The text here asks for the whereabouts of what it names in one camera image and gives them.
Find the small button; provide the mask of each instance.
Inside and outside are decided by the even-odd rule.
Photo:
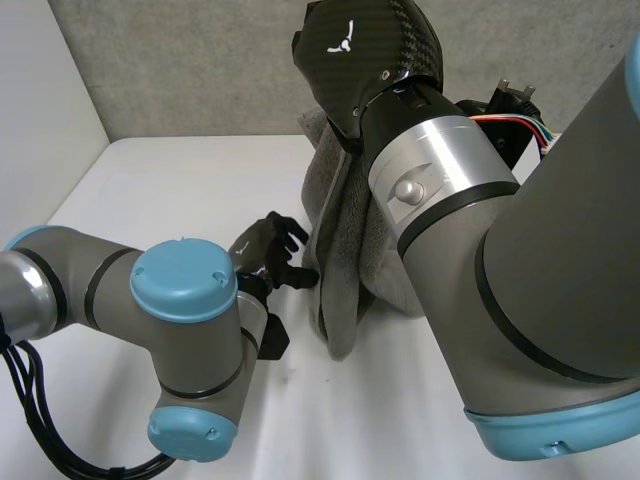
[[[411,180],[402,180],[396,185],[396,198],[409,205],[417,205],[424,198],[424,187]]]

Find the white logo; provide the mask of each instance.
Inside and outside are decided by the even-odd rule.
[[[244,244],[244,247],[242,247],[240,250],[236,250],[236,255],[242,255],[248,246],[249,246],[249,240],[247,240],[247,243]]]
[[[349,20],[349,35],[345,38],[340,45],[337,47],[329,47],[327,48],[327,52],[329,53],[338,53],[338,52],[350,52],[351,51],[351,36],[353,35],[353,20]]]

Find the cloth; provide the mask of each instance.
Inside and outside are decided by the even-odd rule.
[[[302,266],[320,273],[312,318],[329,354],[340,360],[353,349],[358,322],[375,298],[409,316],[423,312],[372,198],[364,162],[341,148],[322,110],[303,114],[299,123],[316,149],[302,186],[313,227]]]

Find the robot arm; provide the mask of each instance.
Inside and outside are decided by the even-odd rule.
[[[256,360],[279,359],[289,343],[267,296],[318,281],[288,265],[298,249],[290,235],[308,239],[275,212],[231,255],[198,239],[141,252],[65,227],[28,230],[0,252],[2,350],[74,323],[145,348],[161,386],[150,441],[172,458],[217,460],[236,436]]]
[[[349,50],[327,51],[346,25]],[[487,448],[530,460],[640,433],[640,39],[522,188],[442,96],[411,0],[310,4],[293,57],[369,168]]]

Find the light blue joint cap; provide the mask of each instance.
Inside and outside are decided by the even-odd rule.
[[[164,242],[140,255],[130,286],[147,313],[176,323],[222,315],[238,294],[229,254],[215,243],[196,238]]]
[[[191,407],[156,408],[147,427],[149,440],[162,453],[196,462],[224,457],[237,433],[231,420]]]
[[[640,433],[640,391],[606,402],[534,415],[493,417],[465,410],[485,447],[504,460],[584,452]]]
[[[631,105],[640,120],[640,34],[636,35],[627,53],[625,60],[625,79]]]
[[[15,247],[18,243],[20,243],[22,240],[27,238],[32,233],[35,233],[40,230],[46,230],[47,228],[67,228],[67,227],[60,227],[59,225],[37,225],[35,227],[27,228],[25,231],[20,232],[18,235],[13,237],[9,241],[9,243],[7,243],[7,246],[4,247],[4,249],[11,250],[13,247]]]

